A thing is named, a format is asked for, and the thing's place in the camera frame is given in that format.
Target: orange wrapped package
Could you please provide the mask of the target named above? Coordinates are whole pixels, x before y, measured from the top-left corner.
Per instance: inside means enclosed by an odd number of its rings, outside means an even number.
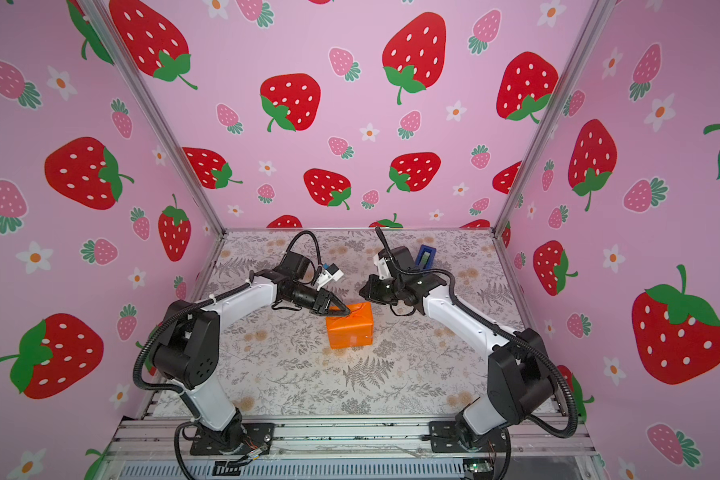
[[[352,313],[348,316],[328,316],[328,341],[332,349],[364,346],[373,343],[373,310],[371,303],[347,305]]]

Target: white flower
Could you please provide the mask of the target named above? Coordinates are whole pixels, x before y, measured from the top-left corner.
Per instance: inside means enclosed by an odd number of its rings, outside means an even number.
[[[376,135],[378,135],[378,132],[379,130],[376,130],[372,124],[368,124],[367,127],[360,129],[363,141],[376,141]]]
[[[664,0],[648,0],[648,3],[646,4],[646,8],[651,8],[651,7],[653,7],[653,11],[654,11],[654,12],[658,12],[658,11],[659,11],[659,8],[661,8],[661,3],[662,3],[663,1],[664,1]]]
[[[40,460],[45,456],[45,448],[38,453],[24,452],[21,454],[21,464],[10,471],[6,478],[11,480],[27,480],[30,475],[37,475],[43,471]]]
[[[547,333],[547,335],[550,336],[550,338],[552,338],[552,335],[556,331],[552,326],[552,320],[547,320],[546,322],[544,322],[544,331]]]
[[[542,3],[540,9],[541,16],[539,17],[539,21],[536,22],[536,25],[548,24],[550,27],[553,27],[557,21],[557,15],[565,12],[566,6],[560,5],[560,0],[552,0],[552,2],[549,3]]]
[[[655,98],[651,104],[651,113],[648,114],[643,123],[653,124],[653,131],[659,131],[661,124],[664,120],[669,120],[675,117],[674,109],[670,108],[672,102],[675,100],[675,94],[671,94],[665,98],[664,101]]]
[[[624,258],[624,255],[619,255],[618,245],[614,245],[614,248],[610,250],[604,248],[603,255],[605,255],[605,260],[603,260],[603,268],[610,267],[610,269],[613,270],[615,274],[619,272],[619,264],[622,264],[624,260],[626,260],[626,258]]]
[[[603,374],[609,376],[611,380],[614,380],[615,386],[619,386],[619,379],[626,378],[624,370],[619,368],[619,359],[614,358],[613,360],[609,360],[608,357],[604,356],[603,361],[605,361]]]
[[[156,149],[152,150],[152,155],[155,156],[155,164],[163,165],[163,167],[165,167],[166,155],[161,146],[158,145]]]
[[[621,468],[619,468],[619,476],[624,480],[640,480],[637,475],[635,475],[635,464],[626,463],[619,457],[619,466],[621,466]]]
[[[140,286],[146,286],[146,272],[142,272],[138,266],[135,266],[134,274],[128,275],[128,280],[134,283],[134,290]]]
[[[259,171],[264,172],[267,177],[271,177],[272,172],[277,172],[277,168],[274,168],[272,166],[271,161],[267,161],[267,162],[259,161]]]
[[[70,95],[77,94],[77,90],[75,90],[75,87],[70,83],[70,75],[67,72],[59,73],[55,68],[48,65],[48,73],[50,74],[50,78],[48,78],[46,84],[51,88],[57,89],[64,100],[69,100]]]
[[[623,56],[624,54],[619,53],[616,47],[614,47],[614,51],[610,53],[610,56],[603,60],[603,67],[605,68],[605,70],[603,70],[603,78],[607,76],[613,77],[616,74],[616,65],[621,62]]]
[[[202,3],[208,5],[208,15],[211,18],[218,15],[227,20],[226,6],[230,4],[230,0],[202,0]]]
[[[465,187],[464,182],[461,182],[459,185],[456,185],[454,187],[454,196],[460,195],[461,197],[463,197],[467,190],[469,190],[469,187]]]
[[[453,119],[456,121],[461,121],[461,114],[467,111],[467,109],[461,106],[461,100],[459,100],[453,106],[446,107],[445,111],[448,112],[448,116],[445,118],[445,120]]]
[[[130,384],[117,384],[117,390],[114,395],[110,397],[110,402],[115,404],[115,410],[117,410],[121,403],[128,401],[128,387],[130,387]]]
[[[50,248],[40,248],[38,242],[30,242],[28,252],[19,252],[16,258],[27,263],[27,274],[31,274],[38,268],[41,270],[50,270],[50,262],[48,259],[54,251]]]

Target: blue object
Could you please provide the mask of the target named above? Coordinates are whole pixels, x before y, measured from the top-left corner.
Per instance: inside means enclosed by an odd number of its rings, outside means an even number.
[[[421,269],[432,268],[432,262],[434,262],[434,254],[438,249],[433,246],[422,245],[418,249],[418,255],[416,255],[416,265]]]

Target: floral tablecloth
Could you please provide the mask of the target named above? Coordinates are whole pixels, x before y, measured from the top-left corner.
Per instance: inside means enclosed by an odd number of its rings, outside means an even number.
[[[294,234],[230,232],[205,294],[240,285],[249,270],[278,264]],[[372,258],[382,248],[373,230],[316,235],[323,263],[345,273],[328,288],[347,304],[362,302],[358,292],[375,273]],[[394,230],[387,238],[414,256],[421,244],[437,248],[434,266],[456,275],[457,294],[496,321],[523,329],[489,232]],[[294,251],[315,258],[308,236]],[[248,415],[395,415],[455,413],[485,392],[485,361],[441,323],[418,313],[396,317],[379,305],[373,314],[373,344],[343,350],[331,350],[325,320],[306,310],[248,315],[221,333],[218,373],[226,394]],[[174,393],[160,395],[154,416],[189,415]]]

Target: strawberry wallpaper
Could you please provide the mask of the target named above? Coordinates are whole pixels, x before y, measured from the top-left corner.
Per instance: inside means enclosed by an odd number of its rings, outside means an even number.
[[[590,4],[109,10],[227,227],[432,228],[495,223]]]
[[[0,478],[90,479],[137,414],[213,240],[162,152],[77,2],[0,2]]]
[[[608,478],[720,478],[720,2],[618,2],[540,160],[504,240]]]

